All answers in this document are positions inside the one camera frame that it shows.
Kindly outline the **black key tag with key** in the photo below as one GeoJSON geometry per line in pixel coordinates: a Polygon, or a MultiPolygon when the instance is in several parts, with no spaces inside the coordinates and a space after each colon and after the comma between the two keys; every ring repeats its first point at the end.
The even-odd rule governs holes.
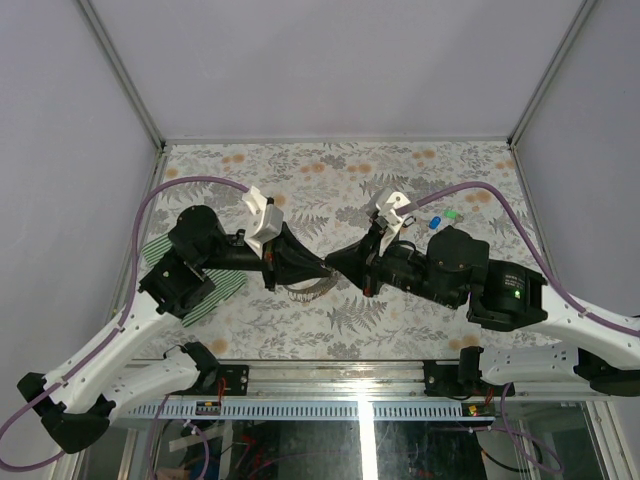
{"type": "Polygon", "coordinates": [[[411,225],[413,225],[416,222],[416,219],[413,215],[408,215],[402,224],[403,228],[409,228],[411,225]]]}

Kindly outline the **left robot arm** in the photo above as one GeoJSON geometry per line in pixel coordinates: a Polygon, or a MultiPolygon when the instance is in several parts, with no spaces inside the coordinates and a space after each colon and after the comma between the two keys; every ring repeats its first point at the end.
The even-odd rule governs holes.
{"type": "Polygon", "coordinates": [[[169,250],[140,280],[118,317],[72,358],[47,374],[30,372],[17,384],[52,440],[67,454],[95,443],[122,413],[159,396],[208,394],[223,381],[219,361],[198,341],[156,366],[126,377],[124,367],[161,331],[184,320],[217,285],[208,271],[256,271],[267,289],[326,278],[323,260],[298,241],[274,206],[275,232],[255,253],[238,231],[224,231],[208,206],[184,210],[170,230],[169,250]]]}

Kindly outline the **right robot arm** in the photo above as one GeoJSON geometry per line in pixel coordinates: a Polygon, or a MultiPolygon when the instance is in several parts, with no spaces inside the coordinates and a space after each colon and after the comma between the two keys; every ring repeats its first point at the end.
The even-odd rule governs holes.
{"type": "Polygon", "coordinates": [[[326,262],[367,297],[395,287],[450,309],[467,306],[467,320],[486,330],[531,330],[558,340],[543,347],[464,347],[454,365],[427,363],[427,394],[464,397],[508,390],[515,382],[576,382],[604,395],[638,396],[633,331],[611,332],[587,321],[587,310],[562,299],[542,274],[491,259],[487,242],[451,226],[436,233],[424,252],[403,240],[383,248],[382,238],[372,227],[326,262]]]}

